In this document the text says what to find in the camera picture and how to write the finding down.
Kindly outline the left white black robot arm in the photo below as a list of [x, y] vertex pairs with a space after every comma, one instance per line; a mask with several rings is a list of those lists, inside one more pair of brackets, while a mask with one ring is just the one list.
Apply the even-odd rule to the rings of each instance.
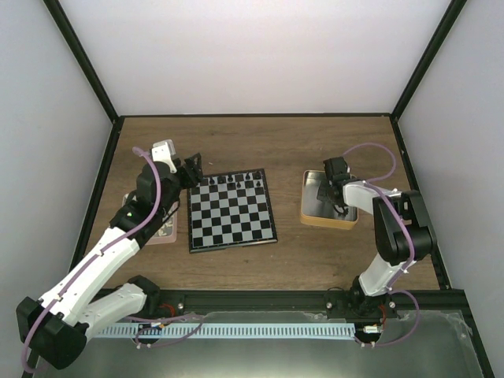
[[39, 299], [24, 298], [16, 308], [21, 363], [37, 353], [64, 369], [102, 329], [126, 318], [151, 321], [160, 311], [159, 287], [135, 276], [111, 294], [96, 299], [109, 278], [135, 256], [178, 210], [183, 190], [202, 181], [201, 155], [180, 160], [170, 153], [134, 148], [146, 159], [136, 188], [116, 212], [102, 237], [69, 274]]

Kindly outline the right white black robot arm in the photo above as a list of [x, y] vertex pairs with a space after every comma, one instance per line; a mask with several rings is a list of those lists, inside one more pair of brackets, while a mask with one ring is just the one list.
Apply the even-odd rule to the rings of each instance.
[[324, 200], [340, 217], [352, 208], [373, 216], [376, 256], [346, 293], [349, 307], [368, 317], [385, 302], [398, 278], [429, 255], [437, 239], [419, 191], [385, 190], [350, 174], [343, 157], [323, 161]]

